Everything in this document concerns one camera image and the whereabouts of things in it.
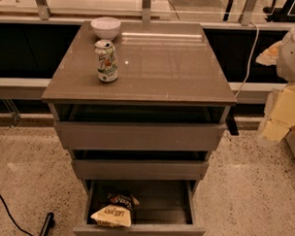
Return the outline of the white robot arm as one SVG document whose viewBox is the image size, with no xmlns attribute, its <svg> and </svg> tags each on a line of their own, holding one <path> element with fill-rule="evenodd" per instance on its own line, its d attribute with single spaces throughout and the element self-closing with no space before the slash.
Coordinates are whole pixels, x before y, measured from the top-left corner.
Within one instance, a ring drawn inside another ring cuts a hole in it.
<svg viewBox="0 0 295 236">
<path fill-rule="evenodd" d="M 269 94 L 258 128 L 256 141 L 260 147 L 268 148 L 295 126 L 295 24 L 281 41 L 260 53 L 256 61 L 264 66 L 276 65 L 279 77 L 287 81 L 284 89 L 274 89 Z"/>
</svg>

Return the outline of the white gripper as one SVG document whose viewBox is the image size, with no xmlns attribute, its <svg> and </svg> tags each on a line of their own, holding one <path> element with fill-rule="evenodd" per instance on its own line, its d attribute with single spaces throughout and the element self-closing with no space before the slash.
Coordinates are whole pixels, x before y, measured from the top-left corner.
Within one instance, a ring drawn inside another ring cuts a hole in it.
<svg viewBox="0 0 295 236">
<path fill-rule="evenodd" d="M 263 66 L 277 64 L 282 41 L 275 42 L 260 53 L 255 61 Z M 272 121 L 263 120 L 256 133 L 256 142 L 262 148 L 270 148 L 279 143 L 295 125 L 295 84 L 285 87 L 279 94 L 276 106 L 271 112 Z"/>
</svg>

